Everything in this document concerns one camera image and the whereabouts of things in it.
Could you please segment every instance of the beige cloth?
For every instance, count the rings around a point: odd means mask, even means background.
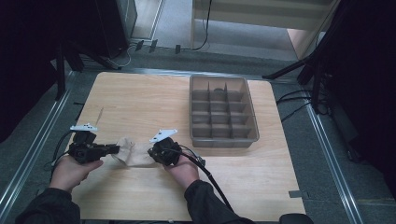
[[[136,143],[129,137],[122,137],[117,146],[120,146],[120,152],[112,156],[126,166],[148,166],[155,163],[148,154],[153,146],[151,143]]]

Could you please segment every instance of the gray plastic organizer tray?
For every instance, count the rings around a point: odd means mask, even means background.
[[[194,147],[250,147],[259,130],[247,81],[191,76],[190,129]]]

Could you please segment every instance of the black jacket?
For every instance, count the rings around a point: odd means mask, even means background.
[[[193,223],[239,224],[254,223],[239,217],[214,194],[213,187],[202,180],[193,182],[184,193]],[[79,207],[70,193],[61,189],[46,189],[33,199],[16,218],[16,224],[79,224]]]

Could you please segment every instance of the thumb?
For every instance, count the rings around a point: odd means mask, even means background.
[[[90,172],[90,171],[92,171],[92,170],[94,170],[94,169],[97,169],[97,168],[99,168],[100,166],[102,166],[103,165],[103,161],[93,161],[93,162],[90,162],[90,163],[87,163],[87,164],[85,164],[85,167],[86,167],[86,170],[88,171],[88,172]]]

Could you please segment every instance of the person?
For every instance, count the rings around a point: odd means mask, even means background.
[[[80,222],[79,207],[71,201],[71,192],[102,161],[79,164],[71,156],[63,156],[56,166],[49,187],[34,198],[15,220],[16,224]],[[184,156],[176,165],[164,166],[185,190],[184,197],[193,223],[254,223],[231,211],[214,193],[213,187],[200,180],[198,167]]]

